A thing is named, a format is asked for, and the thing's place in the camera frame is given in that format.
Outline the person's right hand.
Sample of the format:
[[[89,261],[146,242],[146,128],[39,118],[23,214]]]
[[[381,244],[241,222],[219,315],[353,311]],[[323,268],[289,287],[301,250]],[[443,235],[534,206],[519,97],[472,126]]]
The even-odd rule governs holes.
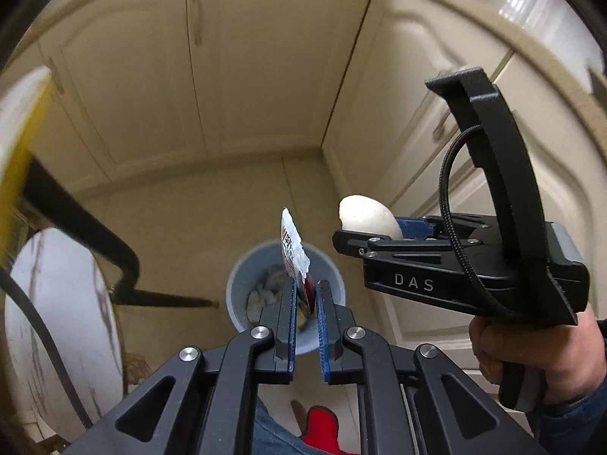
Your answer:
[[[505,364],[514,362],[545,372],[545,404],[586,397],[605,380],[605,342],[591,306],[577,318],[576,326],[531,330],[475,317],[469,337],[480,372],[487,381],[499,384]]]

